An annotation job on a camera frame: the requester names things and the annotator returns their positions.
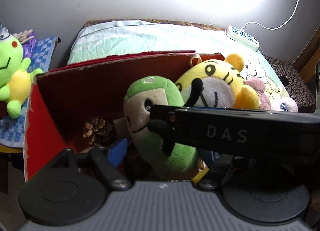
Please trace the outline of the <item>yellow tiger plush toy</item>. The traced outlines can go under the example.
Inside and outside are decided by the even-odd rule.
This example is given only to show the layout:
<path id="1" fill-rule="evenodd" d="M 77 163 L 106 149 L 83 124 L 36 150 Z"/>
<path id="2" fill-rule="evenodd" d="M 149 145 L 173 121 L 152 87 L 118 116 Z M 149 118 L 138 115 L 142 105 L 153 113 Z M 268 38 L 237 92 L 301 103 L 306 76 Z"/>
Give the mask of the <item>yellow tiger plush toy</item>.
<path id="1" fill-rule="evenodd" d="M 191 99 L 193 106 L 258 109 L 258 93 L 245 84 L 243 68 L 243 57 L 232 53 L 223 61 L 211 59 L 193 66 L 175 85 L 184 102 Z"/>

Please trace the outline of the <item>white blue power strip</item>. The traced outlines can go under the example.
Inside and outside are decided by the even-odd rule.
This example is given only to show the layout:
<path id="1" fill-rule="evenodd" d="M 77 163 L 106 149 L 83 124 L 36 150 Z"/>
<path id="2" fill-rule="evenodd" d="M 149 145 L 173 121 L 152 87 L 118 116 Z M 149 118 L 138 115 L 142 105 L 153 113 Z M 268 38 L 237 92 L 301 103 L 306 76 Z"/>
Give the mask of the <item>white blue power strip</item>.
<path id="1" fill-rule="evenodd" d="M 232 25 L 227 27 L 226 35 L 230 39 L 249 47 L 253 51 L 258 51 L 260 48 L 259 41 L 255 37 Z"/>

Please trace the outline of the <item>pink teddy bear plush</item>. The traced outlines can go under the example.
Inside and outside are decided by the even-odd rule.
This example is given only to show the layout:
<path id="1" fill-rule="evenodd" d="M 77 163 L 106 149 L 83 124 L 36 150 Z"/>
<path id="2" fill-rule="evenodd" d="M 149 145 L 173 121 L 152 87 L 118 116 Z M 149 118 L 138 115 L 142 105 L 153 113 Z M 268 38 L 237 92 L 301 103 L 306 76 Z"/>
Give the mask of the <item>pink teddy bear plush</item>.
<path id="1" fill-rule="evenodd" d="M 271 103 L 264 93 L 265 85 L 263 81 L 255 77 L 251 77 L 245 80 L 245 84 L 251 86 L 257 92 L 259 97 L 259 109 L 270 110 Z"/>

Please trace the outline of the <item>bear print bed sheet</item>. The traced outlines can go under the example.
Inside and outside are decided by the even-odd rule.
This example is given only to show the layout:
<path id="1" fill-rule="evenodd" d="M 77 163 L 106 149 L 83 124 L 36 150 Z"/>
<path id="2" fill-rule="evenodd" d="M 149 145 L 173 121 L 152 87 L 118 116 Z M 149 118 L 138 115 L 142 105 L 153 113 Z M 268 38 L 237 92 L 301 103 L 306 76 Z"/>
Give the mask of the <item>bear print bed sheet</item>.
<path id="1" fill-rule="evenodd" d="M 224 30 L 205 30 L 191 25 L 143 20 L 117 20 L 86 25 L 78 33 L 67 63 L 71 65 L 112 55 L 165 50 L 221 53 L 224 57 L 238 53 L 245 61 L 242 77 L 262 80 L 270 103 L 274 104 L 289 96 L 280 78 L 260 52 L 229 38 Z"/>

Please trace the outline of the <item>green frog plush toy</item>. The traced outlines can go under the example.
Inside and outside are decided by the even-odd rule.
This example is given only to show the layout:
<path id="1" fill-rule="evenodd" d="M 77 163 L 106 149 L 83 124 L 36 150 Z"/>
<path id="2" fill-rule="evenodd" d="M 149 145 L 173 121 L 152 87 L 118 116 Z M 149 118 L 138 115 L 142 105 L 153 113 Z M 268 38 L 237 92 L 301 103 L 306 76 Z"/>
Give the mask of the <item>green frog plush toy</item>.
<path id="1" fill-rule="evenodd" d="M 23 57 L 23 47 L 13 35 L 1 33 L 1 100 L 7 103 L 8 115 L 16 119 L 28 98 L 33 79 L 43 70 L 27 72 L 31 59 Z"/>

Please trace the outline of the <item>brown patterned mattress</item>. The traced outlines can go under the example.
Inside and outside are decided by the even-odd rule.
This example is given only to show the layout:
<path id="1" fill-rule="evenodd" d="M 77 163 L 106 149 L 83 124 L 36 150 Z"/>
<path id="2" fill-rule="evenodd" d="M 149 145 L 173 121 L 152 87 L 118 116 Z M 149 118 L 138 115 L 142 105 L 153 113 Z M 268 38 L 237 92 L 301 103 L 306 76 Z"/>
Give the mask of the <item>brown patterned mattress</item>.
<path id="1" fill-rule="evenodd" d="M 287 61 L 269 56 L 265 56 L 265 59 L 276 72 L 289 96 L 297 103 L 298 111 L 312 113 L 316 107 L 316 100 L 296 68 Z"/>

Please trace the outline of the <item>white dog plush plaid ears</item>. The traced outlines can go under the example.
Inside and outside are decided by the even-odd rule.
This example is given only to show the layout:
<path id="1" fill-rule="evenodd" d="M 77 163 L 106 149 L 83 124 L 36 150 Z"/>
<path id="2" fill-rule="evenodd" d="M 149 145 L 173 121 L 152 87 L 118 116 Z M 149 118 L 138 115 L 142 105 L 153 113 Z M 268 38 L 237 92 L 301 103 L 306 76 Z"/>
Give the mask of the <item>white dog plush plaid ears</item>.
<path id="1" fill-rule="evenodd" d="M 272 111 L 295 112 L 298 113 L 298 106 L 295 100 L 289 96 L 278 99 L 271 104 Z"/>

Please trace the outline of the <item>red cardboard box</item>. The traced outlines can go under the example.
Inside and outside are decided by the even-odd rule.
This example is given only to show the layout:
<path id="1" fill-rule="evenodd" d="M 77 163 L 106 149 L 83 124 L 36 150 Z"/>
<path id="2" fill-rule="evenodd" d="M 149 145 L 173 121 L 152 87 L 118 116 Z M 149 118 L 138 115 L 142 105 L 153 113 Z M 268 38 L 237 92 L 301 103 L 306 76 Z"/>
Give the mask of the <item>red cardboard box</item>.
<path id="1" fill-rule="evenodd" d="M 117 137 L 127 138 L 123 100 L 131 83 L 149 75 L 176 81 L 194 64 L 193 55 L 192 50 L 114 55 L 37 76 L 25 123 L 25 178 L 32 178 L 66 147 L 84 150 L 88 144 L 82 129 L 95 117 L 110 120 Z"/>

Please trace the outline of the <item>green snake plush toy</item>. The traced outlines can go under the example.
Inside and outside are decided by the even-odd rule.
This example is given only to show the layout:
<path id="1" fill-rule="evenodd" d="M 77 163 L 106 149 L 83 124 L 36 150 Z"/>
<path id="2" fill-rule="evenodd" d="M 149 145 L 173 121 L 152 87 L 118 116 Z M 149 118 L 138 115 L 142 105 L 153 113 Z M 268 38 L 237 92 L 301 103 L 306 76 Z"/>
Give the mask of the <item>green snake plush toy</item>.
<path id="1" fill-rule="evenodd" d="M 181 107 L 176 85 L 161 76 L 147 76 L 127 90 L 123 111 L 131 139 L 141 157 L 162 180 L 191 180 L 199 172 L 196 148 L 172 141 L 170 124 L 157 116 L 159 105 Z"/>

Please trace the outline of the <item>brown pine cone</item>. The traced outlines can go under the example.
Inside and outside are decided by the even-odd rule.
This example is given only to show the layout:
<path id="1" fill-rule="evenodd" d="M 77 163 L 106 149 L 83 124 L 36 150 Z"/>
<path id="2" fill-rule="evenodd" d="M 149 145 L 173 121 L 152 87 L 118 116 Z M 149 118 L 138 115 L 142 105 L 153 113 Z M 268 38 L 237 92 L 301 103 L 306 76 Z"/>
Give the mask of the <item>brown pine cone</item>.
<path id="1" fill-rule="evenodd" d="M 111 124 L 105 119 L 96 117 L 84 124 L 82 136 L 90 146 L 105 146 L 111 132 Z"/>

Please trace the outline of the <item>purple plush toy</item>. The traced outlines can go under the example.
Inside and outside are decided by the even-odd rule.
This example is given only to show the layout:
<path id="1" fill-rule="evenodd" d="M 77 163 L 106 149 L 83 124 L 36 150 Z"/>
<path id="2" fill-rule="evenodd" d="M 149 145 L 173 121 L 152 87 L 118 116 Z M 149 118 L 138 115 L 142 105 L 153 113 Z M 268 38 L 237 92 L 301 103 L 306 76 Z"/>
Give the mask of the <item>purple plush toy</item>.
<path id="1" fill-rule="evenodd" d="M 35 32 L 33 30 L 25 30 L 20 33 L 14 33 L 13 36 L 19 40 L 23 47 L 23 57 L 31 58 L 37 42 Z"/>

